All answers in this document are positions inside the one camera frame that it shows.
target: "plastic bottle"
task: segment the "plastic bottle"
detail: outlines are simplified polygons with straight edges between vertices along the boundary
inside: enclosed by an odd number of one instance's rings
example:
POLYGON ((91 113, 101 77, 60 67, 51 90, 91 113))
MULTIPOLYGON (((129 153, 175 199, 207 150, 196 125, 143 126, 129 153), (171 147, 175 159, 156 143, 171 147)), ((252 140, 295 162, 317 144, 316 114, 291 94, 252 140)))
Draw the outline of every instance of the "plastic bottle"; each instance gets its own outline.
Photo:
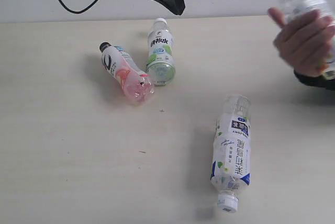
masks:
POLYGON ((210 181, 218 191, 217 206, 225 212, 238 209, 238 195, 250 183, 250 102, 231 95, 216 123, 210 181))
POLYGON ((136 66, 123 48, 103 42, 100 51, 103 66, 119 82, 125 96, 131 102, 141 104, 153 95, 150 77, 136 66))
MULTIPOLYGON (((287 22, 315 9, 320 11, 320 17, 334 17, 334 13, 326 0, 279 0, 279 3, 282 12, 286 14, 287 22)), ((332 39, 332 45, 332 50, 326 57, 326 64, 328 67, 322 74, 328 80, 335 79, 335 38, 332 39)))
POLYGON ((173 37, 167 22, 157 18, 148 35, 149 59, 147 73, 155 85, 166 85, 176 73, 172 58, 173 37))

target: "lying bottle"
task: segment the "lying bottle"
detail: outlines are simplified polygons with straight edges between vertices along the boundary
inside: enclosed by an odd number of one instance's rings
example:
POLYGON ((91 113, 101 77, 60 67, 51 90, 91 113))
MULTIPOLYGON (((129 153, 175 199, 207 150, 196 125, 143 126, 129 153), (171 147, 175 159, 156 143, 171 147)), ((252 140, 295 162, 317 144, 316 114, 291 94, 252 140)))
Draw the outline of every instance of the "lying bottle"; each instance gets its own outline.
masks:
POLYGON ((167 22, 157 18, 148 35, 149 59, 147 73, 155 85, 166 85, 176 73, 172 58, 173 37, 167 22))
MULTIPOLYGON (((326 0, 279 0, 281 10, 286 14, 286 21, 289 23, 295 18, 312 10, 319 10, 320 17, 334 17, 332 25, 335 25, 335 16, 326 0)), ((326 57, 325 63, 320 63, 320 67, 326 66, 322 75, 327 80, 335 79, 335 38, 332 39, 332 50, 326 57)))
POLYGON ((123 48, 103 42, 100 51, 105 69, 119 82, 125 96, 131 102, 142 104, 153 95, 150 77, 136 66, 123 48))
POLYGON ((250 102, 231 95, 216 123, 210 181, 218 191, 217 206, 225 212, 238 209, 238 195, 250 183, 250 102))

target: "water bottle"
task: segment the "water bottle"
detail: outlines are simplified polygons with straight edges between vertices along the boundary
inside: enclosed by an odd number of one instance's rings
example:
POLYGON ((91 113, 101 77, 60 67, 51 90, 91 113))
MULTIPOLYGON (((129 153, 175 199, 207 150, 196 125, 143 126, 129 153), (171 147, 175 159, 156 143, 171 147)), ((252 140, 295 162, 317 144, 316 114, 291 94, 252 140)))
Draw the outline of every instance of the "water bottle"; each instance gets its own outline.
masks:
POLYGON ((210 181, 218 191, 217 206, 225 212, 238 209, 238 195, 250 183, 250 102, 231 95, 216 123, 210 181))
POLYGON ((166 85, 176 73, 172 58, 173 37, 163 18, 157 18, 148 35, 147 73, 155 85, 166 85))
POLYGON ((100 51, 103 66, 119 82, 125 96, 131 102, 142 104, 153 95, 150 77, 136 66, 123 48, 103 42, 100 51))
MULTIPOLYGON (((333 16, 334 13, 331 10, 326 0, 279 0, 281 10, 286 14, 286 21, 289 23, 298 16, 301 16, 312 10, 319 10, 320 17, 333 16)), ((332 80, 335 79, 335 38, 332 39, 332 50, 326 57, 326 63, 328 64, 327 69, 323 71, 323 76, 332 80)))

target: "black bottle cap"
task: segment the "black bottle cap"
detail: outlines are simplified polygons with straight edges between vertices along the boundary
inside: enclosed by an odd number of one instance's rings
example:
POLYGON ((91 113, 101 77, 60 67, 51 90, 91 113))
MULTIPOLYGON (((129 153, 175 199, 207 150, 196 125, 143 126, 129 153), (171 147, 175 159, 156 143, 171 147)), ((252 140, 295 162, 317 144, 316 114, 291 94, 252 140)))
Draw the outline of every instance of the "black bottle cap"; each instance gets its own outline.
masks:
POLYGON ((110 43, 109 42, 103 42, 102 44, 100 44, 100 51, 103 52, 107 47, 110 46, 110 43))

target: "pink drink bottle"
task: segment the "pink drink bottle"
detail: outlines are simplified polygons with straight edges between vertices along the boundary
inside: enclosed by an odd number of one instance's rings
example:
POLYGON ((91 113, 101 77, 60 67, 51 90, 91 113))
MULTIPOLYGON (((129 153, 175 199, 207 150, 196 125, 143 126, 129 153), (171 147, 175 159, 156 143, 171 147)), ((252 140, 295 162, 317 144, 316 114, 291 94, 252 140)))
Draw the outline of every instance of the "pink drink bottle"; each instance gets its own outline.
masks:
POLYGON ((100 51, 103 66, 119 82, 125 96, 132 103, 142 104, 153 95, 149 75, 136 66, 123 48, 103 42, 100 51))

